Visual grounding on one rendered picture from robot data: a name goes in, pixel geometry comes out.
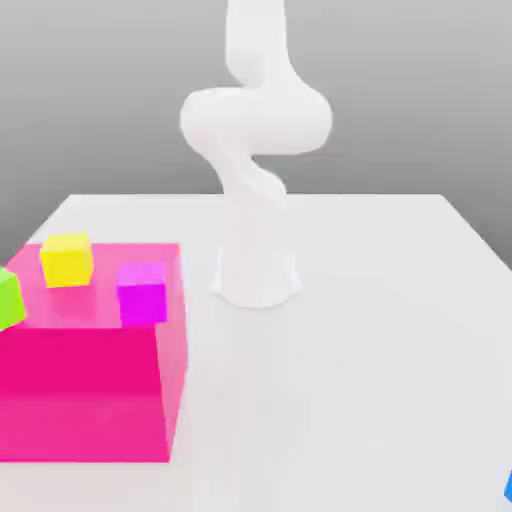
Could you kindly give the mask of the small magenta cube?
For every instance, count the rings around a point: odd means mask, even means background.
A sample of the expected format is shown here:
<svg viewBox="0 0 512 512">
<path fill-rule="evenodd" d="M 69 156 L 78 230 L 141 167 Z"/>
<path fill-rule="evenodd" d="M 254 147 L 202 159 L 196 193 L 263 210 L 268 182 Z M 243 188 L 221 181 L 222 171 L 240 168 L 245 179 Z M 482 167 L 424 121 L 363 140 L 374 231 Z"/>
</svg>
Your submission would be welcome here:
<svg viewBox="0 0 512 512">
<path fill-rule="evenodd" d="M 167 321 L 166 270 L 163 262 L 121 264 L 116 291 L 123 327 Z"/>
</svg>

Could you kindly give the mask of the small yellow cube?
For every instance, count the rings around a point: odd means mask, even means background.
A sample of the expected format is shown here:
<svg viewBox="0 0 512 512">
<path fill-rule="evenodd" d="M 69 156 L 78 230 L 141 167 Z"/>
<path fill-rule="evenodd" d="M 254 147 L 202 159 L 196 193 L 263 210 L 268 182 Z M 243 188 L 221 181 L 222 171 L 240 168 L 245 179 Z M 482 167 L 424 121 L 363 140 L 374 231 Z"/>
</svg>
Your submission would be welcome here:
<svg viewBox="0 0 512 512">
<path fill-rule="evenodd" d="M 48 288 L 90 284 L 94 258 L 87 233 L 51 235 L 41 246 L 39 257 Z"/>
</svg>

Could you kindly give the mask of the small green cube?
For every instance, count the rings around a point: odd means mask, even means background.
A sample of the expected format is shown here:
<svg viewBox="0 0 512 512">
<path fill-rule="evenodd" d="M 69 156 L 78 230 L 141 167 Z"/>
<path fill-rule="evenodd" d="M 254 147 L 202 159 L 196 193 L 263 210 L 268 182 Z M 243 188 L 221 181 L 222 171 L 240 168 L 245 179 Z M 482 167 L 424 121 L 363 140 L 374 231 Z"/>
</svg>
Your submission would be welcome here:
<svg viewBox="0 0 512 512">
<path fill-rule="evenodd" d="M 26 310 L 17 275 L 0 267 L 0 331 L 23 322 Z"/>
</svg>

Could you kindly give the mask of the large pink box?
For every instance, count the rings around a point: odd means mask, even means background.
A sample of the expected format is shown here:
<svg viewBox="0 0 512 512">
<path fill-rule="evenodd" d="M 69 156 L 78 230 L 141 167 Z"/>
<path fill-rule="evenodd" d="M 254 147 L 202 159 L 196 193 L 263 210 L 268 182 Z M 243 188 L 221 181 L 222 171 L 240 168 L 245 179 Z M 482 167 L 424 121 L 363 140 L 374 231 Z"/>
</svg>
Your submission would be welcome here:
<svg viewBox="0 0 512 512">
<path fill-rule="evenodd" d="M 86 287 L 49 289 L 36 244 L 9 262 L 26 319 L 0 332 L 0 462 L 166 463 L 188 366 L 173 243 L 97 244 Z M 165 322 L 125 327 L 121 264 L 166 268 Z"/>
</svg>

